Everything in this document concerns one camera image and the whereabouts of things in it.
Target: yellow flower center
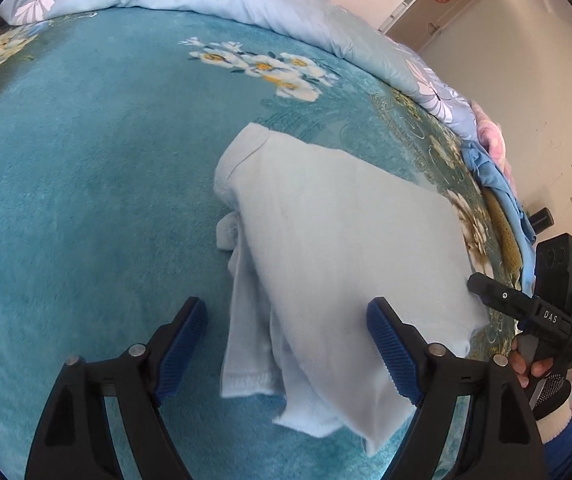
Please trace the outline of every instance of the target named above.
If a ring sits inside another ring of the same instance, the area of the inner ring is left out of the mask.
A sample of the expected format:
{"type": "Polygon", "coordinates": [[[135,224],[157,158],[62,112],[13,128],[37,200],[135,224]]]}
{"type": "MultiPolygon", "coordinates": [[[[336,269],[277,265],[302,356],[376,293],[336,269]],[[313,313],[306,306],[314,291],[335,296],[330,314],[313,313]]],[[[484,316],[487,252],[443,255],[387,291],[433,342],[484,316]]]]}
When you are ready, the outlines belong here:
{"type": "Polygon", "coordinates": [[[220,56],[219,54],[204,54],[204,59],[208,59],[209,61],[226,61],[226,59],[223,56],[220,56]]]}
{"type": "Polygon", "coordinates": [[[282,81],[281,79],[277,79],[276,77],[270,77],[269,75],[263,76],[262,79],[265,79],[266,81],[269,81],[277,86],[283,86],[288,90],[294,90],[297,88],[297,85],[294,85],[293,83],[289,83],[288,81],[282,81]]]}

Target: person's arm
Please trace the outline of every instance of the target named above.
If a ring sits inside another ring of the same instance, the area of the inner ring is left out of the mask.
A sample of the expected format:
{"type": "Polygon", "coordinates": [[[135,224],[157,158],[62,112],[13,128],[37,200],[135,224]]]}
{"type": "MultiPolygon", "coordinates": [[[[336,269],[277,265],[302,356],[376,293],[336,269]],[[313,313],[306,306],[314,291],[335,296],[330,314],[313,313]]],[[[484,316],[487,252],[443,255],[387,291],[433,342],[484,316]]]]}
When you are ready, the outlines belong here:
{"type": "MultiPolygon", "coordinates": [[[[509,357],[512,369],[522,386],[528,386],[528,371],[524,358],[517,351],[517,339],[512,341],[509,357]]],[[[530,372],[541,377],[553,365],[553,359],[546,359],[532,364],[530,372]]],[[[572,410],[566,400],[554,412],[537,421],[541,441],[546,454],[546,467],[551,480],[562,480],[572,471],[572,410]]]]}

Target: floral blanket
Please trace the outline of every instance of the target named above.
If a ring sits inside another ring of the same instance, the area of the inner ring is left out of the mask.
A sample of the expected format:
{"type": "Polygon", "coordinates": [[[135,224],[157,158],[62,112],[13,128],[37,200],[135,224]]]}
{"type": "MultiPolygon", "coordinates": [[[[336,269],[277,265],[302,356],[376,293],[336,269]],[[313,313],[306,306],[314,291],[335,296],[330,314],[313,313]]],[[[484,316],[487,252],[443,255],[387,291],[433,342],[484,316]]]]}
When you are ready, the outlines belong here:
{"type": "MultiPolygon", "coordinates": [[[[250,122],[441,193],[460,218],[471,271],[509,283],[460,137],[346,60],[266,28],[170,10],[0,30],[0,468],[10,480],[23,477],[64,357],[112,358],[190,295],[207,303],[209,332],[162,416],[195,478],[381,478],[405,427],[368,459],[348,431],[316,440],[267,422],[281,399],[219,398],[231,282],[215,247],[225,211],[212,176],[250,122]]],[[[514,326],[490,317],[473,356],[508,350],[514,326]]],[[[109,404],[122,468],[133,473],[116,414],[109,404]]]]}

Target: textured blue rubber pad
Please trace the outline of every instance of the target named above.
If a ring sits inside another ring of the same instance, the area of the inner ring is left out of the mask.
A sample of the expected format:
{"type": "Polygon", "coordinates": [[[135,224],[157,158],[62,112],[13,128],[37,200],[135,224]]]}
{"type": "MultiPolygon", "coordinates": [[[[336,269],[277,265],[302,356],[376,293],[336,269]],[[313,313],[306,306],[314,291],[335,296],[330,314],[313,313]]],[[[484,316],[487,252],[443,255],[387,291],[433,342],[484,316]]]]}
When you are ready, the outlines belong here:
{"type": "Polygon", "coordinates": [[[374,300],[368,304],[366,325],[397,391],[417,406],[424,397],[418,386],[417,366],[374,300]]]}
{"type": "Polygon", "coordinates": [[[199,300],[186,317],[159,364],[159,383],[155,389],[155,398],[160,406],[168,397],[173,397],[177,393],[195,347],[204,336],[207,325],[206,304],[199,300]]]}

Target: white cuff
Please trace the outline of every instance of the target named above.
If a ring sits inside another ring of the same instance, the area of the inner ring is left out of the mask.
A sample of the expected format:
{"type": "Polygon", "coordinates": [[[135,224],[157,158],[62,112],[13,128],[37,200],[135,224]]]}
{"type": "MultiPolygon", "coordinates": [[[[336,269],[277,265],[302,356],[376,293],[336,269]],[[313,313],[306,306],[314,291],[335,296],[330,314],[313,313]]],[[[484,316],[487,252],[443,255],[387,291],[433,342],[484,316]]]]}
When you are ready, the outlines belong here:
{"type": "Polygon", "coordinates": [[[572,410],[570,409],[570,400],[557,408],[554,412],[549,413],[544,418],[537,421],[537,429],[540,430],[540,437],[543,444],[550,442],[559,435],[564,428],[568,426],[572,418],[572,410]]]}

